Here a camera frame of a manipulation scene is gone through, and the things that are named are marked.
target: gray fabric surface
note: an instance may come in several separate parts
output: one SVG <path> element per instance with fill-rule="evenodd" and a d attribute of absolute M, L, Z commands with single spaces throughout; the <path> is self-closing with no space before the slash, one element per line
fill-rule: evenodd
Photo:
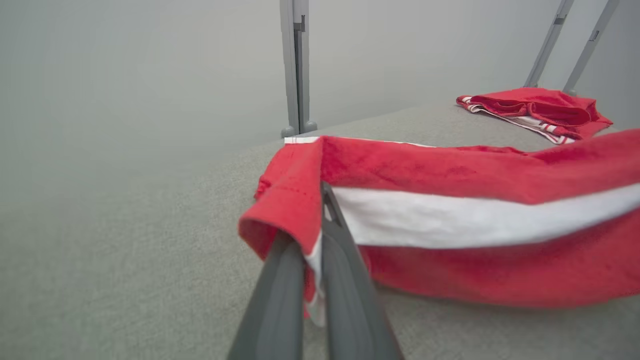
<path fill-rule="evenodd" d="M 321 130 L 436 146 L 553 146 L 454 106 Z M 1 359 L 223 359 L 261 262 L 237 219 L 282 141 L 0 213 Z M 569 310 L 381 289 L 407 359 L 637 359 L 640 298 Z M 305 359 L 325 359 L 305 324 Z"/>

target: vertical post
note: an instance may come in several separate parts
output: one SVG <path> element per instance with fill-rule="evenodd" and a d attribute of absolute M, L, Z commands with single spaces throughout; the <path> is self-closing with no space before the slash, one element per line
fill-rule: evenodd
<path fill-rule="evenodd" d="M 309 1 L 280 0 L 289 126 L 282 137 L 317 130 L 309 120 Z"/>
<path fill-rule="evenodd" d="M 280 0 L 280 30 L 282 32 L 284 78 L 287 91 L 287 111 L 289 114 L 289 126 L 280 132 L 280 136 L 283 138 L 300 134 L 293 22 L 293 0 Z"/>
<path fill-rule="evenodd" d="M 547 60 L 549 60 L 551 50 L 553 50 L 554 46 L 556 45 L 558 36 L 560 36 L 560 30 L 562 30 L 562 25 L 564 24 L 564 21 L 566 20 L 566 17 L 569 14 L 569 10 L 571 9 L 572 5 L 573 0 L 562 0 L 560 2 L 560 6 L 556 11 L 556 17 L 554 17 L 554 20 L 551 23 L 551 27 L 549 27 L 547 37 L 545 38 L 544 43 L 542 43 L 542 47 L 540 48 L 538 57 L 533 63 L 533 68 L 529 73 L 529 77 L 527 77 L 527 81 L 525 82 L 524 87 L 538 87 L 538 81 L 540 80 L 542 71 L 545 69 Z"/>
<path fill-rule="evenodd" d="M 604 6 L 604 10 L 602 10 L 602 14 L 600 14 L 600 18 L 598 18 L 598 22 L 596 22 L 596 26 L 593 28 L 593 31 L 587 40 L 587 44 L 584 46 L 582 54 L 580 54 L 580 57 L 578 58 L 578 62 L 575 63 L 573 71 L 571 71 L 571 75 L 569 75 L 569 80 L 566 81 L 564 89 L 562 90 L 564 93 L 572 96 L 577 95 L 575 85 L 578 83 L 584 68 L 587 66 L 587 62 L 589 62 L 596 45 L 598 45 L 598 41 L 602 38 L 602 33 L 607 27 L 609 20 L 611 20 L 611 16 L 613 16 L 613 13 L 616 11 L 616 7 L 618 7 L 619 2 L 620 0 L 609 0 Z"/>

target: red towel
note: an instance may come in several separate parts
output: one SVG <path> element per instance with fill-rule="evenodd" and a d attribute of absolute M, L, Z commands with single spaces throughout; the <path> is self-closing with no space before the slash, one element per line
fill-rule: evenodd
<path fill-rule="evenodd" d="M 613 124 L 596 110 L 596 101 L 559 90 L 519 88 L 492 94 L 463 95 L 456 102 L 471 112 L 484 111 L 525 127 L 556 144 L 593 137 Z"/>
<path fill-rule="evenodd" d="M 640 293 L 640 129 L 539 152 L 285 139 L 239 234 L 262 259 L 277 229 L 301 245 L 320 324 L 321 180 L 387 286 L 524 307 Z"/>

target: white stripe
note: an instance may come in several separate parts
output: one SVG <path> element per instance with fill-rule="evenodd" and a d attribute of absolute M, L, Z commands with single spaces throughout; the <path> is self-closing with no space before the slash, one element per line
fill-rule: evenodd
<path fill-rule="evenodd" d="M 312 143 L 318 140 L 319 136 L 308 136 L 306 138 L 284 138 L 284 143 Z"/>
<path fill-rule="evenodd" d="M 320 273 L 316 272 L 316 277 L 319 279 Z M 313 321 L 317 326 L 323 327 L 326 323 L 326 301 L 324 299 L 324 295 L 316 288 L 314 297 L 310 302 L 305 301 L 305 305 L 307 306 L 307 312 L 309 313 L 311 321 Z"/>
<path fill-rule="evenodd" d="M 462 101 L 466 102 L 467 104 L 470 102 L 471 98 L 467 98 L 465 97 L 464 99 L 462 99 Z M 551 141 L 552 143 L 559 145 L 560 143 L 562 143 L 562 136 L 558 136 L 555 135 L 553 133 L 552 129 L 555 129 L 556 127 L 551 125 L 548 127 L 547 131 L 543 130 L 543 126 L 542 125 L 542 121 L 535 119 L 533 117 L 530 116 L 523 116 L 523 117 L 502 117 L 500 115 L 496 115 L 490 111 L 488 111 L 487 109 L 485 109 L 481 104 L 473 104 L 471 106 L 469 106 L 467 108 L 468 111 L 472 112 L 472 113 L 477 113 L 479 111 L 483 111 L 489 115 L 492 115 L 494 117 L 497 117 L 498 119 L 502 119 L 505 120 L 506 122 L 509 122 L 513 125 L 517 125 L 520 127 L 523 127 L 525 129 L 529 129 L 531 131 L 535 131 L 536 133 L 544 136 L 545 138 L 547 138 L 549 141 Z"/>
<path fill-rule="evenodd" d="M 308 136 L 306 138 L 289 137 L 289 138 L 284 138 L 284 143 L 312 143 L 312 142 L 316 142 L 316 140 L 318 140 L 319 138 L 320 138 L 320 136 Z M 435 147 L 435 146 L 422 145 L 421 143 L 412 143 L 412 142 L 393 142 L 393 141 L 387 141 L 387 140 L 347 138 L 347 137 L 344 137 L 344 136 L 340 136 L 340 138 L 343 138 L 343 139 L 354 139 L 354 140 L 367 140 L 367 141 L 375 141 L 375 142 L 407 143 L 409 145 L 414 145 L 414 146 L 419 146 L 419 147 Z"/>
<path fill-rule="evenodd" d="M 310 302 L 305 302 L 309 317 L 317 326 L 325 324 L 325 297 L 322 287 L 322 230 L 317 236 L 314 248 L 309 255 L 304 255 L 316 278 L 316 293 Z"/>
<path fill-rule="evenodd" d="M 333 192 L 357 244 L 429 249 L 552 240 L 640 206 L 640 184 L 537 205 L 358 188 Z"/>

